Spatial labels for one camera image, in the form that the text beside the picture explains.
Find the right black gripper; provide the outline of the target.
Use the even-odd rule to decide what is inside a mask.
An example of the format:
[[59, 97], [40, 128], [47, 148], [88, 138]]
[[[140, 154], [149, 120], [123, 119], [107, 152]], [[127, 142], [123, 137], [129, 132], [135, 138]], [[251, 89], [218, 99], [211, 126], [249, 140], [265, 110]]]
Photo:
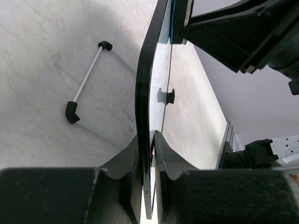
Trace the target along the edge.
[[182, 36], [234, 72], [265, 66], [290, 79], [299, 93], [299, 3], [296, 0], [241, 0], [192, 17]]

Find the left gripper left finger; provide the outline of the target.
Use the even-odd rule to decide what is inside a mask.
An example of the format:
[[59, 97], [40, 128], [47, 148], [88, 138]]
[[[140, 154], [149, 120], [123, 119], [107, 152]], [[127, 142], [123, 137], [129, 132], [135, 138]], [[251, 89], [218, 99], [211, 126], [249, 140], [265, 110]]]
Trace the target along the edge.
[[6, 168], [0, 172], [3, 224], [138, 224], [137, 138], [90, 168]]

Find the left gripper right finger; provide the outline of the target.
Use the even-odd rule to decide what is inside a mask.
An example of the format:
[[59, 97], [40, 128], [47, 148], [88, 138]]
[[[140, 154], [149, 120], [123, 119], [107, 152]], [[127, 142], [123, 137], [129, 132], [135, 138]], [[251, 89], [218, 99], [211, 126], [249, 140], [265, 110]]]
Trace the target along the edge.
[[155, 133], [161, 224], [296, 224], [299, 187], [271, 170], [199, 170]]

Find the black framed whiteboard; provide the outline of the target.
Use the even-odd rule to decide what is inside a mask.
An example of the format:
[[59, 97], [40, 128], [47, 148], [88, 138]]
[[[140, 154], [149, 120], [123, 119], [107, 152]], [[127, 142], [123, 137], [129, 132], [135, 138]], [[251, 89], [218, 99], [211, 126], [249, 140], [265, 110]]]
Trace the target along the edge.
[[135, 83], [135, 119], [142, 168], [146, 218], [151, 220], [156, 194], [155, 132], [162, 132], [165, 109], [174, 103], [169, 92], [173, 44], [185, 44], [182, 30], [193, 9], [192, 0], [159, 0], [140, 51]]

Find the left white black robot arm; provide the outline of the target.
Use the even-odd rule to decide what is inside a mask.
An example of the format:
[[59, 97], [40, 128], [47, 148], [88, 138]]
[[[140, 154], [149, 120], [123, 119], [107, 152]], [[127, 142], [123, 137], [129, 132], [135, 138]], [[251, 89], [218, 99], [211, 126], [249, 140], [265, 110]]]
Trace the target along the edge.
[[[296, 224], [299, 187], [272, 171], [270, 140], [228, 152], [201, 171], [160, 132], [154, 137], [161, 224]], [[137, 139], [98, 168], [7, 168], [0, 172], [3, 224], [138, 224], [142, 171]]]

